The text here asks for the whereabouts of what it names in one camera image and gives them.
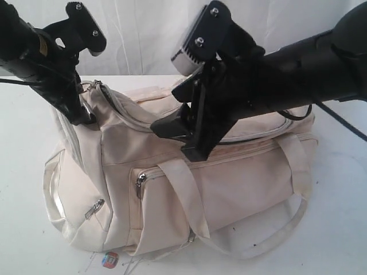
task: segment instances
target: white curtain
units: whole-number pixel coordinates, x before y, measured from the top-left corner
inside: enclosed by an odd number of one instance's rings
[[[82,75],[177,74],[170,55],[209,0],[84,0],[107,37],[99,57],[80,55]],[[232,18],[268,52],[331,29],[363,0],[226,0]],[[66,19],[67,0],[8,0],[37,28]]]

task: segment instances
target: bolt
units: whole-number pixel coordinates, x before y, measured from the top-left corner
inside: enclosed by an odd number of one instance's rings
[[[204,38],[198,37],[195,39],[195,45],[201,48],[204,44]]]
[[[217,9],[216,7],[212,8],[210,11],[210,14],[214,17],[217,17],[219,13],[219,9]]]

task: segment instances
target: bag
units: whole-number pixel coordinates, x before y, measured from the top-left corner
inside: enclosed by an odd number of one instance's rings
[[[131,98],[100,81],[83,87],[81,99],[97,123],[74,126],[55,111],[62,141],[44,174],[49,219],[72,246],[94,252],[122,247],[135,256],[174,250],[196,236],[249,258],[280,244],[302,219],[317,146],[313,114],[302,121],[277,113],[239,120],[208,161],[190,163],[181,142],[160,139],[149,128],[179,107],[172,87],[132,91]],[[302,202],[278,232],[245,251],[225,247],[220,229],[293,193]]]

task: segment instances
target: white surface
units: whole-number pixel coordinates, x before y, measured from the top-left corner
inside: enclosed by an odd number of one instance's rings
[[[125,91],[172,84],[174,76],[85,77]],[[367,105],[330,103],[367,133]],[[124,274],[101,266],[103,254],[69,247],[47,219],[42,197],[44,163],[57,143],[48,104],[27,87],[0,85],[0,274]],[[131,274],[366,274],[367,144],[315,108],[319,147],[314,193],[304,220],[282,246],[238,261],[195,242]]]
[[[70,0],[7,0],[37,28],[67,18]],[[107,37],[106,51],[80,55],[82,75],[177,74],[170,55],[210,0],[82,0]],[[273,52],[329,30],[363,0],[226,0],[233,20]]]

